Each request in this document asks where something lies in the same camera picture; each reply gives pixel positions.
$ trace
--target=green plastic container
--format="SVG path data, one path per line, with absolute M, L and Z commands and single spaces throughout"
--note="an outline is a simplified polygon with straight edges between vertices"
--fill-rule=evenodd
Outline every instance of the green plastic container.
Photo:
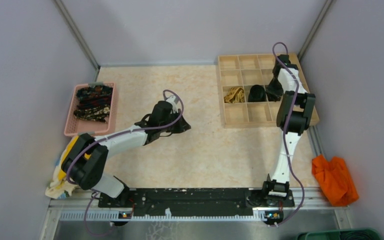
M 379 233 L 372 228 L 338 229 L 330 231 L 306 232 L 298 235 L 296 237 L 296 240 L 341 240 L 341 234 L 359 231 L 367 233 L 373 240 L 382 240 Z

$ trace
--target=orange fabric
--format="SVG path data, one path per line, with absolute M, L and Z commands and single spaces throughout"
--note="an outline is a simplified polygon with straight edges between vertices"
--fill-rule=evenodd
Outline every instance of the orange fabric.
M 333 206 L 346 206 L 359 199 L 353 179 L 342 158 L 334 156 L 331 161 L 327 161 L 323 155 L 317 156 L 312 160 L 311 173 Z

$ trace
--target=pink basket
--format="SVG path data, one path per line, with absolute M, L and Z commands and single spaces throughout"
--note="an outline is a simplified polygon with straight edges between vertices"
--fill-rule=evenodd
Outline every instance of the pink basket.
M 111 107 L 109 111 L 109 121 L 108 122 L 96 122 L 96 121 L 85 121 L 77 119 L 74 116 L 74 110 L 79 104 L 79 99 L 76 97 L 77 90 L 91 87 L 96 85 L 105 85 L 112 87 L 112 98 L 111 98 Z M 116 129 L 116 116 L 117 116 L 117 102 L 119 95 L 117 93 L 116 83 L 115 82 L 93 82 L 89 84 L 79 84 L 75 86 L 74 93 L 71 99 L 70 110 L 68 111 L 67 122 L 65 123 L 64 135 L 68 137 L 73 137 L 88 133 L 90 135 L 105 135 L 111 134 Z

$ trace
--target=wooden organizer box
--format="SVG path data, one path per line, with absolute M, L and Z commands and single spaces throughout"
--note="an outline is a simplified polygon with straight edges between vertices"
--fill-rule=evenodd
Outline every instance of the wooden organizer box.
M 297 55 L 289 53 L 289 60 L 298 66 L 299 80 L 304 89 L 310 92 Z M 264 102 L 248 102 L 248 95 L 253 85 L 262 85 L 266 88 L 266 85 L 270 83 L 274 66 L 273 54 L 218 56 L 219 99 L 225 128 L 276 127 L 280 101 L 268 101 L 266 95 Z M 232 87 L 243 87 L 244 103 L 224 102 L 224 96 Z M 295 107 L 294 110 L 303 111 L 299 107 Z M 314 108 L 310 126 L 316 125 L 318 122 L 319 116 Z

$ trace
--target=gray wall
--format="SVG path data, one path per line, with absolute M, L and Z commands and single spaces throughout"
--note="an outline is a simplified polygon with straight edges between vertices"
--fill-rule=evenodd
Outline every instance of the gray wall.
M 63 0 L 99 64 L 212 64 L 304 43 L 323 0 Z
M 326 156 L 343 157 L 357 227 L 384 235 L 384 1 L 339 0 L 302 61 Z
M 73 86 L 94 73 L 51 0 L 0 0 L 0 239 L 38 239 Z

